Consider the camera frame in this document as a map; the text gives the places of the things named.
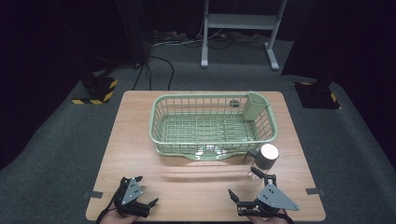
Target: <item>gray carpet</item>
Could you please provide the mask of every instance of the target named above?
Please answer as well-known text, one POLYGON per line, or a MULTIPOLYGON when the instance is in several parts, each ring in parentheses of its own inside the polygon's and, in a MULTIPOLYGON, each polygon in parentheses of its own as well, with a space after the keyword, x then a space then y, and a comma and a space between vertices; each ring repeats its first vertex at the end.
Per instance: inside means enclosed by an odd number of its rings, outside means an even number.
MULTIPOLYGON (((285 64, 292 42, 276 41, 285 64)), ((201 49, 164 46, 151 50, 175 67, 172 91, 281 91, 321 196, 321 223, 393 223, 396 175, 379 144, 344 90, 331 85, 342 109, 302 108, 292 82, 310 78, 281 76, 271 70, 261 44, 234 44, 209 50, 209 66, 200 67, 201 49)), ((165 91, 168 63, 149 59, 152 89, 165 91)), ((93 185, 117 115, 120 99, 131 90, 138 70, 119 66, 119 80, 106 105, 72 105, 79 84, 40 127, 22 154, 0 172, 0 223, 92 223, 85 218, 93 185)), ((148 90, 143 71, 136 90, 148 90)))

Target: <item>black-and-yellow hazard tape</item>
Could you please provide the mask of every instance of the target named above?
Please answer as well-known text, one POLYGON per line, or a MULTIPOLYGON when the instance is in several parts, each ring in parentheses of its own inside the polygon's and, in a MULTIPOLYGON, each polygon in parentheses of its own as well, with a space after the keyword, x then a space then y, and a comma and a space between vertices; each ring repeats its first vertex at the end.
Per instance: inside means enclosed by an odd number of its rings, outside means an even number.
POLYGON ((77 99, 73 98, 72 103, 75 105, 102 105, 108 103, 111 96, 113 96, 114 89, 116 88, 118 80, 115 79, 110 83, 108 90, 105 92, 105 96, 102 99, 77 99))

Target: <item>dark background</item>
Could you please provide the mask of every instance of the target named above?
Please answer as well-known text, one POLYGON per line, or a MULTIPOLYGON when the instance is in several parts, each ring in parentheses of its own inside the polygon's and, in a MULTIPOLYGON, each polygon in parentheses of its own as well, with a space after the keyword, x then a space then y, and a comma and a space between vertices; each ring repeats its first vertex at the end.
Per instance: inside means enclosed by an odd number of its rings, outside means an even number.
MULTIPOLYGON (((199 32, 204 1, 143 2, 150 29, 192 37, 199 32)), ((211 10, 264 14, 277 11, 276 1, 230 2, 211 1, 211 10)), ((82 76, 109 65, 82 53, 78 46, 119 63, 131 59, 115 1, 58 1, 74 36, 54 3, 0 3, 1 168, 23 151, 35 130, 82 76)), ((329 62, 338 68, 332 70, 332 81, 345 89, 393 165, 395 8, 392 0, 289 0, 277 36, 295 41, 283 74, 321 79, 328 74, 324 68, 329 62)))

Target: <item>wooden tabletop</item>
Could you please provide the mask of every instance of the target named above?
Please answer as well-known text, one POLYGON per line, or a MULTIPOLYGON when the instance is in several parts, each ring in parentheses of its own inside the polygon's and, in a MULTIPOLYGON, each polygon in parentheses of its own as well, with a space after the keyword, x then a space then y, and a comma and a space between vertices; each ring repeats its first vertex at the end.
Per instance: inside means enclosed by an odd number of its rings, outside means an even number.
MULTIPOLYGON (((127 91, 124 93, 114 127, 108 140, 93 191, 103 192, 101 199, 91 198, 86 218, 96 220, 108 205, 125 176, 142 175, 144 191, 140 203, 159 198, 147 218, 139 221, 248 221, 239 217, 230 199, 231 189, 241 201, 253 201, 264 184, 248 179, 250 163, 243 156, 222 161, 192 161, 158 154, 149 138, 149 117, 153 102, 164 94, 202 93, 201 91, 127 91)), ((272 142, 279 158, 269 171, 286 195, 300 206, 289 211, 295 221, 321 221, 326 217, 318 194, 306 193, 315 183, 306 162, 282 93, 259 92, 274 110, 278 136, 272 142)))

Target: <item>green wire basket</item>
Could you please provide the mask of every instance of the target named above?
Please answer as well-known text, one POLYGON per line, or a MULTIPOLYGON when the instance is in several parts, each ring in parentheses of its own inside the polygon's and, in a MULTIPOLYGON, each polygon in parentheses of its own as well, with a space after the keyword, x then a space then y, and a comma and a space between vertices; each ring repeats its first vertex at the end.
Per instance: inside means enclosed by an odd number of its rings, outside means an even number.
POLYGON ((257 92, 168 94, 153 104, 149 136, 164 156, 217 161, 273 141, 276 119, 257 92))

